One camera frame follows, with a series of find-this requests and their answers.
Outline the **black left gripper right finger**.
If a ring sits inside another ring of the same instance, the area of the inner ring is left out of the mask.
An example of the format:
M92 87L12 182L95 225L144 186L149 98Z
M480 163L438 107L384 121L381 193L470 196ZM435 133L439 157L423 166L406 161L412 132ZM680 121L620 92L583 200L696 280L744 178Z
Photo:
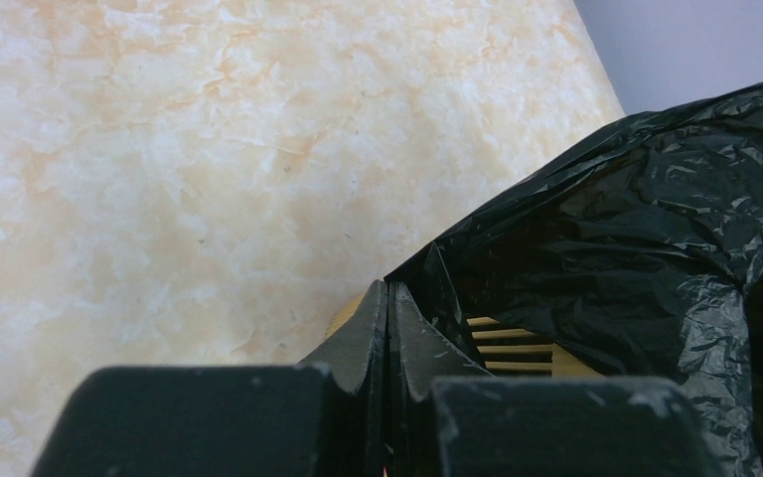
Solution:
M391 476L718 476L695 410L656 378L495 377L388 289Z

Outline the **black plastic trash bag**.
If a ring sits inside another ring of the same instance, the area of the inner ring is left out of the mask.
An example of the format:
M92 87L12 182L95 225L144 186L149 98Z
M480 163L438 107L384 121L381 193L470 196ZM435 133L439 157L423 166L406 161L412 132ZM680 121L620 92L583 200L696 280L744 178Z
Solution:
M490 317L678 383L763 476L763 82L602 127L391 272L454 343Z

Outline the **yellow ribbed trash bin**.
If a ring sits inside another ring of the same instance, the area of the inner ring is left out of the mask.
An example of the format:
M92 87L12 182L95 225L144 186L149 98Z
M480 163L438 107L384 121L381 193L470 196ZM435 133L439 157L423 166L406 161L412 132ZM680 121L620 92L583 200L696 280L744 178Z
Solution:
M583 364L543 334L494 318L435 317L422 312L402 284L374 285L330 322L325 339L305 357L324 364L348 383L373 360L411 389L438 378L596 378Z

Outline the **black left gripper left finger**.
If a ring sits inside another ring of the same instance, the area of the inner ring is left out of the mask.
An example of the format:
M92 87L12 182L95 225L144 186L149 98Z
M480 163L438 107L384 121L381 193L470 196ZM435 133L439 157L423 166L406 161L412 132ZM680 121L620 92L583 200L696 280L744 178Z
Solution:
M298 364L110 367L68 399L36 476L379 476L387 287Z

